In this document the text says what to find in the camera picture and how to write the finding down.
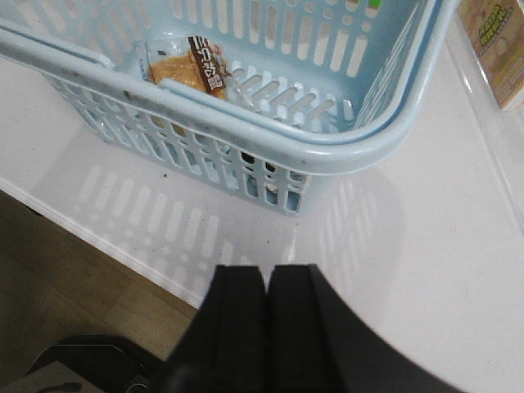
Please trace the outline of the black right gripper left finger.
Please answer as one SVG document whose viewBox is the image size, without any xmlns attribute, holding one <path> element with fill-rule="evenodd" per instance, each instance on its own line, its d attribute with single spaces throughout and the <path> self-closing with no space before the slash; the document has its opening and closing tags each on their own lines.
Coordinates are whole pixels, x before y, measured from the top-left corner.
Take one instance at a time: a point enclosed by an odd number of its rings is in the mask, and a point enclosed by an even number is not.
<svg viewBox="0 0 524 393">
<path fill-rule="evenodd" d="M 217 266 L 201 308 L 165 364 L 163 391 L 264 391 L 265 314 L 259 269 Z"/>
</svg>

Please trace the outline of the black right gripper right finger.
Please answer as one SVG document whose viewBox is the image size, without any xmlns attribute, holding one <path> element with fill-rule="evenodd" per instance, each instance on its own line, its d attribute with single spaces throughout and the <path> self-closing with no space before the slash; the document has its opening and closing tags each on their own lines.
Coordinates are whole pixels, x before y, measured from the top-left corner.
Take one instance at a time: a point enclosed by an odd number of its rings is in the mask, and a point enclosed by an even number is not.
<svg viewBox="0 0 524 393">
<path fill-rule="evenodd" d="M 381 339 L 315 264 L 278 265 L 269 281 L 272 392 L 452 392 Z"/>
</svg>

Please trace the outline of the dark robot base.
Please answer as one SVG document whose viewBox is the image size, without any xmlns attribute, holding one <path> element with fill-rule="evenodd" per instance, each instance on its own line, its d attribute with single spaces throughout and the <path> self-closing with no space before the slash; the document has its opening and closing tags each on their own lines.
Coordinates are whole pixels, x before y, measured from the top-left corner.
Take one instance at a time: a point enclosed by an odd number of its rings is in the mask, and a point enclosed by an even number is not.
<svg viewBox="0 0 524 393">
<path fill-rule="evenodd" d="M 42 350 L 2 392 L 145 392 L 164 361 L 122 336 L 67 337 Z"/>
</svg>

